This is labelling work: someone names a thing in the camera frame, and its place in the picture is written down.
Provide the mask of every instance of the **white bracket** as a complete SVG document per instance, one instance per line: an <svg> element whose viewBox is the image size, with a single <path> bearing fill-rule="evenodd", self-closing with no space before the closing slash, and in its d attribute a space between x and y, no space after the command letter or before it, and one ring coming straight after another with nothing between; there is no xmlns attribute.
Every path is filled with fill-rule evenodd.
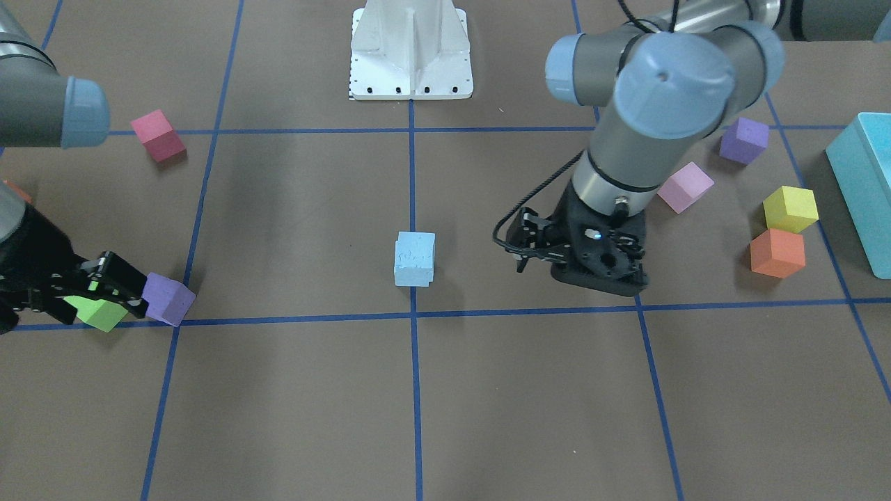
<svg viewBox="0 0 891 501"><path fill-rule="evenodd" d="M452 0L368 0L353 12L349 96L357 101L467 99L467 13Z"/></svg>

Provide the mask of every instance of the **light blue block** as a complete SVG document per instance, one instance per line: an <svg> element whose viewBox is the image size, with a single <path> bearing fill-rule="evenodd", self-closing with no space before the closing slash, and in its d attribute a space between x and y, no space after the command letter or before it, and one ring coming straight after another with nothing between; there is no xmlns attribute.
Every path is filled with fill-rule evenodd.
<svg viewBox="0 0 891 501"><path fill-rule="evenodd" d="M859 113L826 156L872 273L891 278L891 113Z"/></svg>
<svg viewBox="0 0 891 501"><path fill-rule="evenodd" d="M399 232L393 275L400 287L429 287L433 282L436 235Z"/></svg>

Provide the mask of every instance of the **turquoise bin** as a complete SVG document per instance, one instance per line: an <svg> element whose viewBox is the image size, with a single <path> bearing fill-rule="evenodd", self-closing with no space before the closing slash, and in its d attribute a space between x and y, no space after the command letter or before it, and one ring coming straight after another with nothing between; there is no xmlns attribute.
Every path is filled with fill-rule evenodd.
<svg viewBox="0 0 891 501"><path fill-rule="evenodd" d="M891 278L891 113L859 113L826 156L872 273Z"/></svg>

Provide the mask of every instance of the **purple cube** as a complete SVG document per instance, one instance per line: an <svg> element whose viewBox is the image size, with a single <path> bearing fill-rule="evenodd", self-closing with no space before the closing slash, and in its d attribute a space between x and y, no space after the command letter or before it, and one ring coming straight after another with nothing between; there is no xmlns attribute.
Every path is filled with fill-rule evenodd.
<svg viewBox="0 0 891 501"><path fill-rule="evenodd" d="M721 156L748 165L767 149L769 135L765 124L739 117L721 138Z"/></svg>
<svg viewBox="0 0 891 501"><path fill-rule="evenodd" d="M195 301L195 293L176 280L149 273L143 289L143 299L149 301L146 316L178 327Z"/></svg>
<svg viewBox="0 0 891 501"><path fill-rule="evenodd" d="M669 177L659 188L657 195L662 197L674 212L680 214L693 205L693 202L702 198L714 184L715 181L712 181L708 174L690 162Z"/></svg>

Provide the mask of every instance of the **floor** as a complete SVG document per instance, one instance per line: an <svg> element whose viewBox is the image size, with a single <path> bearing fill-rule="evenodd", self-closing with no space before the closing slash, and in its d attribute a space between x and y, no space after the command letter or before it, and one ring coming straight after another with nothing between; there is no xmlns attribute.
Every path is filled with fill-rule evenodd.
<svg viewBox="0 0 891 501"><path fill-rule="evenodd" d="M347 99L361 0L6 3L103 85L113 133L8 149L3 177L80 254L198 300L176 329L32 314L0 337L0 499L891 498L891 282L823 153L891 111L888 45L788 44L744 112L770 148L690 150L715 187L680 216L651 203L652 285L627 299L516 274L489 238L586 144L594 114L549 96L544 57L621 23L609 0L456 0L474 96L417 103ZM169 168L128 123L158 108L189 151ZM822 214L782 281L745 264L780 185ZM393 285L404 230L437 234L428 289Z"/></svg>

